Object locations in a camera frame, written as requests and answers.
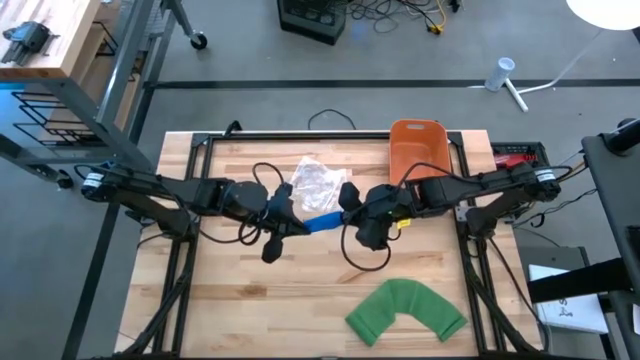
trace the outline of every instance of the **gray floor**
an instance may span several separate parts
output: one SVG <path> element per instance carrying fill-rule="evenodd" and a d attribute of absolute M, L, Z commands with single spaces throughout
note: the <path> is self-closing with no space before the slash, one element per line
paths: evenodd
<path fill-rule="evenodd" d="M 176 29 L 162 80 L 480 79 L 505 55 L 516 61 L 513 78 L 552 78 L 597 31 L 561 0 L 467 1 L 441 37 L 426 33 L 421 20 L 397 15 L 400 27 L 384 35 L 374 33 L 370 22 L 349 20 L 338 44 L 329 47 L 280 31 L 275 1 L 191 0 L 185 6 L 194 26 L 208 34 L 209 50 L 194 53 Z M 638 59 L 640 45 L 630 32 L 607 32 L 568 77 L 635 78 Z M 166 131 L 221 130 L 232 120 L 246 129 L 305 129 L 311 114 L 335 108 L 360 129 L 386 129 L 396 119 L 415 117 L 450 129 L 488 129 L 496 141 L 539 140 L 559 162 L 579 149 L 583 136 L 637 116 L 639 94 L 637 88 L 559 88 L 526 95 L 531 111 L 523 114 L 506 92 L 469 89 L 162 90 L 140 147 L 156 161 Z M 5 100 L 1 105 L 0 130 L 15 135 L 9 123 L 25 119 L 5 112 Z M 314 126 L 346 128 L 332 115 Z M 59 358 L 104 206 L 77 190 L 56 192 L 6 162 L 0 173 L 6 203 L 0 217 L 0 353 L 6 359 Z M 583 175 L 563 188 L 558 201 L 592 187 Z M 137 231 L 133 222 L 119 221 L 82 345 L 85 357 L 113 348 Z M 595 196 L 550 216 L 539 231 L 563 245 L 585 246 L 592 262 L 618 255 Z M 517 235 L 521 245 L 548 246 L 525 232 Z M 590 335 L 554 331 L 554 349 L 602 357 Z"/>

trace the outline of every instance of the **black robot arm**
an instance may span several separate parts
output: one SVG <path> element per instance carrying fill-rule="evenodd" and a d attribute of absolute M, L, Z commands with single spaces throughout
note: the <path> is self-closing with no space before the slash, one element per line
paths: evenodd
<path fill-rule="evenodd" d="M 272 263 L 282 254 L 282 240 L 308 235 L 309 231 L 293 213 L 289 198 L 292 186 L 282 183 L 268 198 L 267 189 L 256 182 L 235 182 L 226 178 L 176 180 L 137 172 L 118 166 L 90 167 L 82 194 L 96 202 L 116 202 L 138 217 L 157 221 L 169 237 L 189 239 L 198 229 L 189 211 L 196 216 L 224 216 L 245 226 L 270 233 L 262 259 Z M 151 197 L 174 200 L 179 209 L 167 208 Z"/>
<path fill-rule="evenodd" d="M 345 223 L 358 227 L 356 239 L 372 250 L 381 250 L 387 247 L 389 228 L 397 221 L 439 216 L 462 201 L 496 193 L 503 194 L 485 207 L 466 211 L 469 235 L 489 236 L 497 219 L 523 203 L 555 199 L 560 186 L 551 169 L 523 163 L 464 178 L 446 175 L 409 180 L 402 186 L 378 185 L 367 193 L 364 203 L 356 187 L 345 183 L 339 202 Z"/>

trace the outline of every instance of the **black box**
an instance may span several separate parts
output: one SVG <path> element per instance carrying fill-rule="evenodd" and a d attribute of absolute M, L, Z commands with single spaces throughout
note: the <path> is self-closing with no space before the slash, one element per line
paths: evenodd
<path fill-rule="evenodd" d="M 346 0 L 278 0 L 280 28 L 335 45 L 344 30 Z"/>

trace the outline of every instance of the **green towel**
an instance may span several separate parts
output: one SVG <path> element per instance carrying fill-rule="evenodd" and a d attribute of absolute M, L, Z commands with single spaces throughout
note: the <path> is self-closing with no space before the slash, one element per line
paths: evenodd
<path fill-rule="evenodd" d="M 412 315 L 443 342 L 467 323 L 458 309 L 442 296 L 408 279 L 385 281 L 345 320 L 362 341 L 373 346 L 396 320 L 396 313 Z"/>

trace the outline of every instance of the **blue object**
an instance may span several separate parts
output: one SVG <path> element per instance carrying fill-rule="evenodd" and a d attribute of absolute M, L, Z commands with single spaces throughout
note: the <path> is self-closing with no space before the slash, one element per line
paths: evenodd
<path fill-rule="evenodd" d="M 304 226 L 306 226 L 311 233 L 335 229 L 342 226 L 342 224 L 342 211 L 328 213 L 304 222 Z"/>

